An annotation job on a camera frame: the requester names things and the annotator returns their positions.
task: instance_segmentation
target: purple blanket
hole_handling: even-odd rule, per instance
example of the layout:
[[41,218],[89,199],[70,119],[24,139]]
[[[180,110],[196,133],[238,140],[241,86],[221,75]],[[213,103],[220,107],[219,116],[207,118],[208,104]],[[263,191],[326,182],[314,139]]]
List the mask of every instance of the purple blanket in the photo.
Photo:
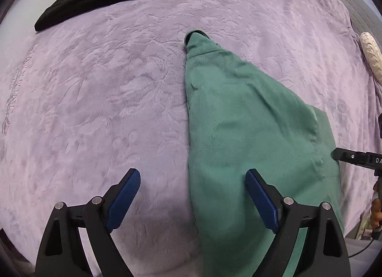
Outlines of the purple blanket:
[[[56,202],[84,204],[135,167],[140,191],[112,233],[123,258],[139,276],[200,276],[184,89],[192,28],[324,110],[338,146],[381,152],[381,87],[339,0],[133,0],[91,11],[36,34],[0,79],[0,224],[32,263]],[[348,232],[375,178],[341,172]]]

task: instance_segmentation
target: beige fabric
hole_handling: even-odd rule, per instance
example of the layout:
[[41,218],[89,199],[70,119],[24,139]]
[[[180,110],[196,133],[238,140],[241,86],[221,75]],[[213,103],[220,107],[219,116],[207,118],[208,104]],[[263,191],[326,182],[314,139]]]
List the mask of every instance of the beige fabric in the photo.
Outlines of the beige fabric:
[[377,78],[379,84],[382,84],[382,54],[377,42],[368,32],[363,32],[360,35],[360,42],[371,71]]

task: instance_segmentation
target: gray fabric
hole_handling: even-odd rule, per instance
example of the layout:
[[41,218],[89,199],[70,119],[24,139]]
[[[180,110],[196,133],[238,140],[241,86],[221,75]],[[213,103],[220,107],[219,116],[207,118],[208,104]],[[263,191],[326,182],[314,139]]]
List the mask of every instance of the gray fabric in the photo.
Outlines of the gray fabric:
[[[183,43],[195,27],[325,111],[338,146],[381,152],[381,87],[339,0],[131,0],[97,9],[36,34],[23,61],[0,76],[0,219],[28,260],[56,202],[84,204],[135,167],[141,189],[112,233],[123,258],[144,277],[200,276]],[[341,169],[349,231],[375,178]],[[86,241],[85,250],[96,272]]]
[[357,34],[369,32],[382,49],[382,21],[363,0],[341,0],[348,8],[351,25]]

